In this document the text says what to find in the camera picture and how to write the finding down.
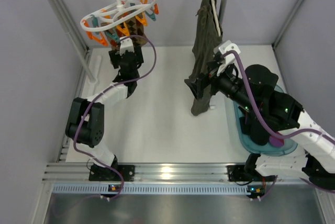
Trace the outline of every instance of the white hanger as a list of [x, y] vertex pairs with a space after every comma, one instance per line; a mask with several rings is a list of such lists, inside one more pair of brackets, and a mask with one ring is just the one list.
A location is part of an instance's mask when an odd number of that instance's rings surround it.
[[[83, 17], [82, 20], [80, 21], [80, 25], [85, 31], [88, 32], [102, 32], [108, 29], [112, 29], [117, 25], [123, 23], [124, 21], [127, 21], [128, 19], [137, 16], [142, 12], [145, 12], [146, 10], [152, 9], [156, 4], [156, 2], [157, 2], [156, 0], [152, 0], [147, 4], [142, 4], [137, 0], [116, 0], [115, 3]], [[124, 16], [119, 19], [119, 17], [121, 17], [124, 13], [130, 11], [132, 12], [129, 13], [127, 16]], [[100, 21], [106, 22], [108, 24], [106, 26], [96, 28], [87, 27], [85, 25], [85, 21], [90, 19], [92, 15], [94, 15]]]
[[220, 29], [218, 15], [216, 13], [215, 2], [214, 2], [214, 0], [210, 0], [210, 2], [211, 2], [212, 10], [213, 10], [213, 15], [214, 15], [214, 21], [215, 21], [215, 25], [216, 25], [216, 30], [218, 32], [218, 35], [221, 36], [221, 29]]

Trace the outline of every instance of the teal clothespin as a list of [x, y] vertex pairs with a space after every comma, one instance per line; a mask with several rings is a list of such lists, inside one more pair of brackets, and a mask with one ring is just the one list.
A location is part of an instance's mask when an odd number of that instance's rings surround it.
[[151, 8], [150, 10], [152, 11], [152, 14], [149, 14], [149, 13], [146, 11], [146, 15], [149, 16], [151, 20], [156, 21], [156, 15], [155, 15], [155, 12], [153, 11], [152, 8]]
[[111, 38], [111, 39], [113, 39], [114, 41], [116, 41], [116, 43], [120, 43], [120, 38], [119, 38], [119, 36], [117, 35], [117, 32], [116, 32], [115, 28], [113, 28], [113, 31], [114, 31], [113, 34], [110, 33], [108, 30], [105, 31], [106, 36], [108, 36], [109, 38]]
[[147, 11], [145, 11], [146, 15], [149, 16], [151, 20], [156, 21], [156, 15], [153, 9], [151, 8], [150, 10], [152, 11], [152, 14], [149, 14]]
[[92, 25], [93, 25], [93, 27], [94, 27], [94, 28], [99, 27], [99, 21], [98, 21], [98, 18], [96, 18], [94, 15], [91, 15], [91, 17], [92, 17]]

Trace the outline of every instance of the white floor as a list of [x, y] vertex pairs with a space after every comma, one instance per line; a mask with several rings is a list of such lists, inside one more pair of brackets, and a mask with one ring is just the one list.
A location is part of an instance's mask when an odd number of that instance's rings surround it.
[[[193, 95], [184, 84], [192, 72], [192, 47], [157, 47], [154, 71], [138, 82], [134, 94], [105, 112], [107, 145], [119, 162], [129, 163], [235, 163], [245, 162], [249, 153], [237, 135], [232, 102], [223, 94], [215, 98], [213, 110], [194, 117]], [[271, 46], [240, 46], [246, 68], [259, 63], [280, 76]], [[90, 62], [94, 68], [102, 56], [95, 90], [85, 82], [82, 97], [101, 91], [112, 82], [117, 71], [110, 64], [108, 50], [93, 50]], [[140, 75], [153, 63], [150, 47], [142, 49], [144, 64]], [[282, 78], [278, 85], [284, 87]], [[294, 154], [302, 154], [298, 148]], [[74, 151], [72, 145], [67, 162], [86, 162], [88, 157]]]

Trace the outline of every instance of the gray wall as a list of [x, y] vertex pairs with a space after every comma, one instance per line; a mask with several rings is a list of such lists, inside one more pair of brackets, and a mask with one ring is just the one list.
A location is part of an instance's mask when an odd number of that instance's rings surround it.
[[28, 223], [79, 61], [47, 0], [0, 0], [0, 223]]
[[306, 0], [277, 54], [288, 91], [335, 135], [335, 0]]
[[[77, 24], [87, 14], [115, 0], [65, 0]], [[228, 0], [224, 39], [238, 43], [271, 44], [296, 0]], [[201, 0], [158, 0], [160, 14], [149, 22], [147, 36], [156, 45], [193, 44], [195, 16]]]

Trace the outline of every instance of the metal rod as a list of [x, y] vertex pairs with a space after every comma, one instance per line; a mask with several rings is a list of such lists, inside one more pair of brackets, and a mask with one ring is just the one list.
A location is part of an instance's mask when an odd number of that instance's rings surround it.
[[63, 16], [61, 15], [61, 13], [58, 10], [57, 4], [55, 3], [55, 0], [48, 0], [53, 12], [56, 14], [59, 23], [61, 24], [65, 34], [68, 36], [71, 44], [73, 44], [74, 49], [79, 57], [79, 60], [89, 78], [89, 80], [91, 82], [95, 82], [96, 78], [93, 76], [92, 72], [90, 71], [90, 68], [88, 67], [88, 64], [85, 60], [85, 56], [86, 56], [86, 51], [84, 51], [82, 49], [82, 45], [81, 43], [77, 40], [76, 36], [71, 32], [71, 30], [68, 28]]
[[285, 20], [284, 25], [281, 27], [272, 47], [275, 49], [277, 48], [278, 44], [280, 43], [281, 39], [283, 38], [284, 33], [287, 31], [288, 27], [290, 26], [293, 18], [296, 16], [297, 12], [300, 10], [302, 4], [305, 0], [298, 0], [294, 5], [292, 11], [290, 12], [288, 18]]
[[86, 45], [86, 42], [83, 38], [83, 36], [80, 34], [78, 27], [75, 26], [75, 22], [71, 17], [70, 12], [68, 11], [67, 7], [65, 6], [63, 0], [55, 0], [55, 3], [58, 6], [58, 10], [59, 12], [62, 14], [64, 20], [66, 21], [68, 27], [70, 30], [73, 31], [73, 33], [75, 33], [75, 36], [77, 37], [77, 40], [81, 43], [82, 47], [84, 50], [86, 50], [88, 48], [88, 46]]
[[220, 8], [219, 8], [219, 23], [221, 25], [222, 25], [222, 22], [224, 20], [224, 15], [225, 15], [225, 11], [226, 11], [226, 4], [227, 4], [227, 0], [221, 0]]

